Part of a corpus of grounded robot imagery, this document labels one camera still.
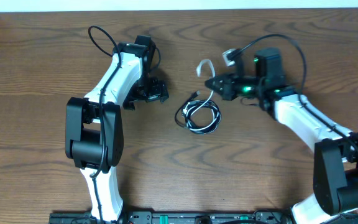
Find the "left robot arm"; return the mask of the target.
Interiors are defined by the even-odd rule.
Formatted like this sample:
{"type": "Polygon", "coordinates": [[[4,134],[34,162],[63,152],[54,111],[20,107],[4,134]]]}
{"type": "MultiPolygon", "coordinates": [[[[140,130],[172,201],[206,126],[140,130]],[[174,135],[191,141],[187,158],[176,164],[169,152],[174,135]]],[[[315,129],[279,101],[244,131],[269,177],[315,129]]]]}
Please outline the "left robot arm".
{"type": "Polygon", "coordinates": [[[122,110],[136,101],[168,99],[163,80],[150,76],[158,51],[151,37],[138,35],[133,43],[120,42],[109,54],[111,65],[84,97],[66,106],[65,154],[86,180],[92,202],[92,223],[126,223],[116,167],[124,149],[122,110]]]}

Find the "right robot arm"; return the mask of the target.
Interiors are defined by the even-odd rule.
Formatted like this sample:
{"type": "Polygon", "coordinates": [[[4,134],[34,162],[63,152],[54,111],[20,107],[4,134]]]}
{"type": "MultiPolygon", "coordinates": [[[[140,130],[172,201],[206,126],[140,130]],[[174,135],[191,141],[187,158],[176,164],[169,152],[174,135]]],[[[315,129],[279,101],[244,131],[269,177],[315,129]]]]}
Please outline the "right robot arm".
{"type": "Polygon", "coordinates": [[[277,48],[254,55],[255,75],[245,75],[241,51],[223,53],[232,73],[213,76],[205,85],[231,101],[256,98],[259,107],[291,129],[312,151],[313,194],[290,209],[283,223],[358,222],[358,133],[345,128],[314,107],[291,86],[277,48]]]}

